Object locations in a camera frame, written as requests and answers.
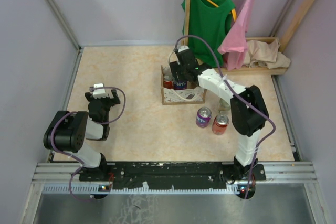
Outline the purple fanta can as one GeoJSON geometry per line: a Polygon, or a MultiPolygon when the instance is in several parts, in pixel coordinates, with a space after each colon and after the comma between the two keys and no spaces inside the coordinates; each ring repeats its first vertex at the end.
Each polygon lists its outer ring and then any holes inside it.
{"type": "Polygon", "coordinates": [[[212,112],[208,107],[201,107],[197,111],[196,125],[200,128],[205,128],[209,125],[212,118],[212,112]]]}
{"type": "Polygon", "coordinates": [[[175,80],[173,81],[173,88],[174,90],[185,90],[187,89],[187,81],[180,81],[180,80],[175,80]]]}

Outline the red soda can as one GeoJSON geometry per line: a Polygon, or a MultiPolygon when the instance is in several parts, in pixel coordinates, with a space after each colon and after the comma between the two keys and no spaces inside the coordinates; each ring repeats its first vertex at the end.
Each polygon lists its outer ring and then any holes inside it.
{"type": "Polygon", "coordinates": [[[166,89],[174,89],[173,77],[171,75],[164,75],[163,87],[166,89]]]}
{"type": "Polygon", "coordinates": [[[229,118],[225,114],[218,114],[212,125],[212,132],[216,135],[222,135],[225,133],[229,125],[229,118]]]}

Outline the canvas tote bag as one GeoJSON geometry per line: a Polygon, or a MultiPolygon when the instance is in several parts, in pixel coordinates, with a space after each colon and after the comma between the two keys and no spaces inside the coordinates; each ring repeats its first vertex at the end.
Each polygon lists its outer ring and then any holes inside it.
{"type": "Polygon", "coordinates": [[[163,87],[164,75],[172,75],[169,66],[161,65],[161,102],[163,105],[204,104],[207,91],[188,82],[187,89],[174,90],[163,87]]]}

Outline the glass bottle green cap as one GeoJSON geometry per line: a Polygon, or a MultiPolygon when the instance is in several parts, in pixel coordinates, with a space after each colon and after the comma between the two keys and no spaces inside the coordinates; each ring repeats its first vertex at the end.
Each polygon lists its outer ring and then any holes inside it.
{"type": "Polygon", "coordinates": [[[228,114],[231,111],[231,106],[228,102],[226,102],[224,99],[220,98],[218,102],[218,113],[219,114],[228,114]]]}

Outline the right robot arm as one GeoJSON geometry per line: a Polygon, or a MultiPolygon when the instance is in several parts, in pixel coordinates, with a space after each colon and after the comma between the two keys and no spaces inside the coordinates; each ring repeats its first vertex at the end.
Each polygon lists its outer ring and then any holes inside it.
{"type": "Polygon", "coordinates": [[[236,84],[206,63],[198,63],[187,46],[173,50],[177,61],[169,61],[173,77],[177,81],[190,82],[208,90],[230,104],[231,122],[238,133],[238,151],[234,157],[235,179],[248,179],[257,165],[257,151],[261,130],[269,114],[260,89],[253,85],[236,84]]]}

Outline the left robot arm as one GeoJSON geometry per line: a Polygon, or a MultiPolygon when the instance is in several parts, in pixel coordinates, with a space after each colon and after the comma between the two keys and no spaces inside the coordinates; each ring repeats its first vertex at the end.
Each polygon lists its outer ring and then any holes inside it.
{"type": "Polygon", "coordinates": [[[107,91],[104,87],[91,87],[85,98],[88,111],[56,113],[44,134],[43,145],[78,161],[82,165],[81,172],[88,179],[103,180],[109,174],[106,158],[85,140],[107,140],[111,123],[109,113],[113,106],[120,104],[120,98],[116,89],[107,91]]]}

